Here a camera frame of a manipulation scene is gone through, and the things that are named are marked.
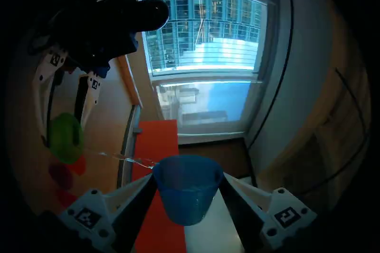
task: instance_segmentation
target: glass facade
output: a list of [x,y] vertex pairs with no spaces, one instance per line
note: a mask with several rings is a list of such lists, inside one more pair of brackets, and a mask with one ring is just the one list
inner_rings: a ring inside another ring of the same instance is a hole
[[163,0],[168,22],[146,33],[153,75],[235,69],[256,72],[263,5],[253,0]]

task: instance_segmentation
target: black trim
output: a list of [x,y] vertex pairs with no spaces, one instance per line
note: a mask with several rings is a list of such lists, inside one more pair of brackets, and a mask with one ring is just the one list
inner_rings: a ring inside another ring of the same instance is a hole
[[154,176],[151,175],[144,188],[141,189],[137,196],[112,223],[112,227],[116,233],[116,239],[112,244],[112,248],[116,252],[131,251],[156,190],[157,183]]
[[88,76],[82,76],[79,78],[78,90],[76,92],[75,106],[74,106],[74,116],[80,123],[82,120],[83,107],[85,105],[85,100],[87,96]]
[[230,185],[226,177],[223,177],[219,190],[245,251],[256,252],[263,246],[260,239],[263,221]]
[[272,99],[272,102],[270,103],[268,111],[266,112],[265,117],[264,117],[263,121],[261,122],[261,125],[260,125],[258,131],[256,132],[252,142],[249,144],[248,149],[251,149],[252,145],[256,142],[256,139],[258,138],[261,130],[263,129],[264,124],[265,124],[266,120],[268,119],[270,112],[272,111],[273,105],[275,104],[277,95],[280,92],[282,81],[284,80],[286,68],[287,68],[288,62],[289,62],[290,50],[292,49],[292,41],[293,41],[293,28],[294,28],[294,3],[293,3],[293,0],[290,0],[290,16],[291,17],[290,17],[290,32],[289,32],[288,49],[286,51],[286,58],[285,58],[285,62],[284,62],[284,67],[282,69],[281,77],[280,77],[280,80],[278,81],[278,85],[277,85],[277,88],[275,91],[275,95],[273,96],[273,99]]

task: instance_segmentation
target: screw hole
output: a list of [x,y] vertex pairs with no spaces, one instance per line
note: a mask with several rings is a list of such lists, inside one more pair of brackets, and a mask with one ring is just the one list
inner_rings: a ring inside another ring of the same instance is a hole
[[277,230],[275,228],[271,228],[266,232],[268,236],[275,236],[277,234]]
[[106,231],[105,229],[101,229],[101,230],[99,230],[99,236],[100,237],[107,237],[108,236],[108,231]]

